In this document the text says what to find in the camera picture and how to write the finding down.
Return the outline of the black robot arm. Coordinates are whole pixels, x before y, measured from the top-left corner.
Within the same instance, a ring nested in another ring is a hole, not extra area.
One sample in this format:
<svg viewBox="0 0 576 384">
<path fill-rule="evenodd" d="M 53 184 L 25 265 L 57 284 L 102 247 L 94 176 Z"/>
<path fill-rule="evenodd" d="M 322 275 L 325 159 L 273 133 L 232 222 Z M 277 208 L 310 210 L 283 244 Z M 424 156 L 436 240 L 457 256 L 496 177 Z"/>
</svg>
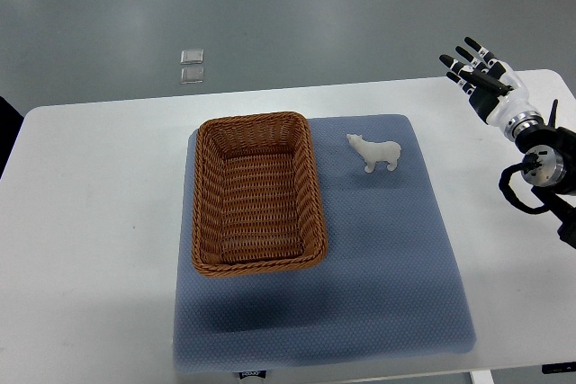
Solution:
<svg viewBox="0 0 576 384">
<path fill-rule="evenodd" d="M 526 214 L 553 213 L 561 222 L 558 237 L 575 246 L 575 207 L 563 199 L 575 194 L 575 132 L 555 124 L 557 107 L 553 101 L 548 121 L 538 112 L 522 112 L 508 122 L 506 136 L 524 156 L 502 171 L 499 189 L 509 204 Z M 515 194 L 510 186 L 515 173 L 532 186 L 539 207 L 528 206 Z"/>
</svg>

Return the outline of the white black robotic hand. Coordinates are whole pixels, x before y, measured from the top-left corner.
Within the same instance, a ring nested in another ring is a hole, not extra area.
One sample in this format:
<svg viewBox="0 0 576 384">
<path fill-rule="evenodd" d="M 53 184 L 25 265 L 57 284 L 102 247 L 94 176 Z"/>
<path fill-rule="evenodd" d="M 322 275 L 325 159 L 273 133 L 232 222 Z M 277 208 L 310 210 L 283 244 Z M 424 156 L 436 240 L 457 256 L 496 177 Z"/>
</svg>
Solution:
<svg viewBox="0 0 576 384">
<path fill-rule="evenodd" d="M 447 78 L 464 92 L 484 123 L 511 131 L 520 119 L 540 115 L 529 102 L 526 86 L 507 62 L 470 37 L 464 43 L 464 48 L 455 48 L 458 58 L 442 54 L 439 60 L 447 68 Z"/>
</svg>

